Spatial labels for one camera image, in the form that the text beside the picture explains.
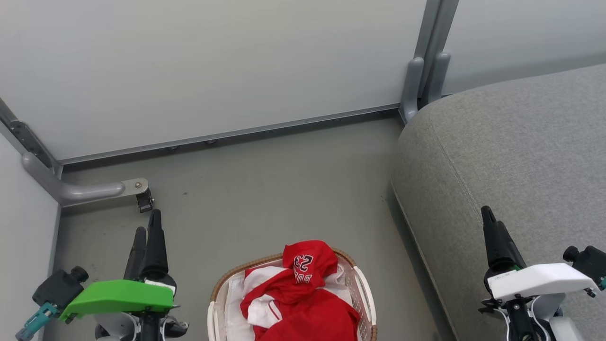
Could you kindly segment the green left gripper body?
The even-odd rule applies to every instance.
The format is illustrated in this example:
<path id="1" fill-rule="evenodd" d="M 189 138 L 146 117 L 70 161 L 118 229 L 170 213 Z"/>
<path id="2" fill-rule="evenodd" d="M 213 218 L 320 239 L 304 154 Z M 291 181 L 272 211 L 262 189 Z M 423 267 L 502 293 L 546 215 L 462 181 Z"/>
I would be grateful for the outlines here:
<path id="1" fill-rule="evenodd" d="M 89 285 L 60 315 L 65 324 L 92 315 L 98 341 L 167 341 L 186 335 L 189 324 L 169 313 L 176 282 L 144 280 L 98 281 Z"/>

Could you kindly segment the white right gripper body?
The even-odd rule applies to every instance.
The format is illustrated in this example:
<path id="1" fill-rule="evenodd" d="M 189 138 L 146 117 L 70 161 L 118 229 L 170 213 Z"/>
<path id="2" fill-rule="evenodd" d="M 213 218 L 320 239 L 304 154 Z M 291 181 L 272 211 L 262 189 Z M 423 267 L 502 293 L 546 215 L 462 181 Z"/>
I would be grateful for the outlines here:
<path id="1" fill-rule="evenodd" d="M 559 309 L 567 293 L 600 292 L 600 281 L 565 263 L 488 276 L 485 285 L 490 299 L 479 311 L 506 323 L 506 341 L 582 341 L 574 321 Z"/>

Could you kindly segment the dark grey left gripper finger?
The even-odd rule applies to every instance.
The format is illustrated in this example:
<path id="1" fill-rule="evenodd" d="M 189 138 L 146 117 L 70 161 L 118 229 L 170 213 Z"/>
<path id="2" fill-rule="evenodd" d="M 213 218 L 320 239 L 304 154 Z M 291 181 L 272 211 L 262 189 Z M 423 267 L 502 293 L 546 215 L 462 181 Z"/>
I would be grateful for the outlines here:
<path id="1" fill-rule="evenodd" d="M 169 284 L 169 265 L 165 246 L 165 235 L 161 222 L 161 211 L 152 209 L 147 226 L 146 251 L 140 271 L 141 280 Z"/>
<path id="2" fill-rule="evenodd" d="M 135 231 L 134 243 L 128 255 L 127 266 L 124 272 L 125 280 L 137 281 L 146 253 L 147 230 L 143 226 L 139 226 Z"/>

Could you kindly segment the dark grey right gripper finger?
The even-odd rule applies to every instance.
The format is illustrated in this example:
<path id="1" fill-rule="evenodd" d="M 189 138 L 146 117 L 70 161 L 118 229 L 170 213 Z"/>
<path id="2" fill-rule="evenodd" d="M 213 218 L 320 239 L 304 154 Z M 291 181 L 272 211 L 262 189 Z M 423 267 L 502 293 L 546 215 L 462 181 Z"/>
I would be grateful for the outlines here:
<path id="1" fill-rule="evenodd" d="M 526 268 L 526 262 L 506 225 L 494 216 L 489 206 L 481 207 L 481 214 L 489 269 L 494 273 L 504 273 Z"/>

